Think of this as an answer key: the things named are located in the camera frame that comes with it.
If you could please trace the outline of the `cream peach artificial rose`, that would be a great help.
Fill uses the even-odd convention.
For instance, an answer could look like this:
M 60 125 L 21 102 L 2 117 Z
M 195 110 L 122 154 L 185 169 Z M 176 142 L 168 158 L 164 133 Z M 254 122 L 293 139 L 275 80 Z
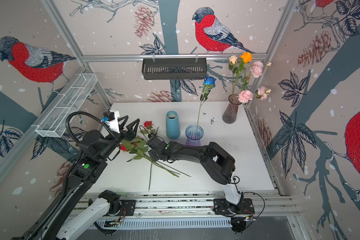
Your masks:
M 236 65 L 238 62 L 237 56 L 231 56 L 229 58 L 229 69 L 232 72 L 232 94 L 234 94 L 236 86 Z

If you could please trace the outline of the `pink grey glass vase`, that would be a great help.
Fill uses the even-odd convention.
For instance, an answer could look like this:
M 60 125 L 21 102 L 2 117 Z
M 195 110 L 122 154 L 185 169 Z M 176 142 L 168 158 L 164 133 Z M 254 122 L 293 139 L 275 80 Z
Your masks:
M 239 96 L 234 94 L 229 96 L 229 105 L 227 106 L 224 114 L 223 121 L 226 124 L 233 124 L 237 119 L 238 109 L 242 103 L 239 101 Z

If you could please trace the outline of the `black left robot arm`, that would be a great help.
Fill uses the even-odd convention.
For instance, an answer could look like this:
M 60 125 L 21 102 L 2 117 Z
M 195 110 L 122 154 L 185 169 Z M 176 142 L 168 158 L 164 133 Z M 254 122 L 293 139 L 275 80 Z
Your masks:
M 92 130 L 85 133 L 83 139 L 79 140 L 70 126 L 71 119 L 76 115 L 84 115 L 99 122 L 109 134 L 104 137 L 100 131 Z M 136 119 L 127 125 L 128 118 L 128 116 L 114 118 L 116 122 L 122 121 L 121 124 L 116 124 L 120 128 L 119 133 L 116 133 L 105 122 L 89 113 L 74 112 L 67 116 L 66 129 L 81 150 L 79 159 L 64 177 L 59 196 L 35 224 L 20 237 L 21 240 L 55 240 L 57 238 L 59 230 L 74 207 L 101 176 L 112 152 L 120 147 L 123 140 L 131 141 L 137 136 L 140 120 Z

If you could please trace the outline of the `orange artificial rose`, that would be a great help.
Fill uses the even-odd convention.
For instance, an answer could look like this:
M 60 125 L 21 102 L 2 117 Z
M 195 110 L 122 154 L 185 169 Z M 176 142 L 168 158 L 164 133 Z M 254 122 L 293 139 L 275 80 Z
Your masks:
M 241 90 L 244 91 L 247 89 L 247 86 L 249 85 L 250 75 L 248 75 L 248 67 L 250 61 L 253 59 L 253 56 L 251 53 L 244 52 L 240 56 L 240 59 L 241 61 L 239 66 L 238 78 L 240 79 L 242 84 Z

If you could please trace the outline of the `blue artificial rose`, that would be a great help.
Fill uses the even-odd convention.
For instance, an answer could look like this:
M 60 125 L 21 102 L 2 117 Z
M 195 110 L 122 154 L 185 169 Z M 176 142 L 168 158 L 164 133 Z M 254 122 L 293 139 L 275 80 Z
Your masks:
M 206 77 L 204 80 L 204 84 L 202 87 L 202 93 L 200 96 L 200 106 L 199 106 L 199 112 L 198 112 L 197 126 L 199 126 L 202 105 L 207 101 L 211 90 L 214 89 L 215 87 L 216 87 L 216 79 L 213 77 Z

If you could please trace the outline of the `blue purple glass vase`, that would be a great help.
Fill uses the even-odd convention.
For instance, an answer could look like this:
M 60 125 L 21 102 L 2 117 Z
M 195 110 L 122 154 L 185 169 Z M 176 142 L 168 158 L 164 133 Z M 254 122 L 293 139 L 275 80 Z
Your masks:
M 204 136 L 204 130 L 199 125 L 190 125 L 186 128 L 185 131 L 187 141 L 187 146 L 200 147 L 201 139 Z

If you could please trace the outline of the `pink peony spray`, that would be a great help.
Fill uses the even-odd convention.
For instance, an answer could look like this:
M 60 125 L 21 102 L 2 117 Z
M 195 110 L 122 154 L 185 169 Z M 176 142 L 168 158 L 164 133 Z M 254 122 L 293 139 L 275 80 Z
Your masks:
M 253 62 L 253 64 L 251 65 L 251 68 L 250 68 L 250 78 L 253 77 L 255 79 L 258 79 L 260 78 L 265 69 L 270 67 L 272 65 L 271 62 L 267 62 L 267 63 L 263 63 L 263 62 L 260 62 L 260 61 L 255 61 Z
M 246 104 L 249 101 L 253 100 L 254 98 L 259 100 L 265 100 L 268 98 L 268 96 L 271 93 L 271 89 L 268 89 L 266 87 L 260 87 L 258 88 L 255 93 L 252 93 L 249 90 L 241 91 L 238 99 L 240 103 Z

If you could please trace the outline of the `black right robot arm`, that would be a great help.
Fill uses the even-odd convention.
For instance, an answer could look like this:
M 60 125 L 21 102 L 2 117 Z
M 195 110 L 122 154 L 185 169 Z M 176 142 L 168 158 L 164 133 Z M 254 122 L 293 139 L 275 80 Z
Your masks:
M 186 146 L 178 142 L 166 143 L 161 137 L 149 134 L 149 155 L 153 161 L 173 163 L 175 161 L 189 161 L 203 166 L 208 175 L 223 185 L 226 201 L 238 205 L 241 195 L 235 186 L 233 173 L 235 159 L 220 145 L 210 142 L 207 146 Z

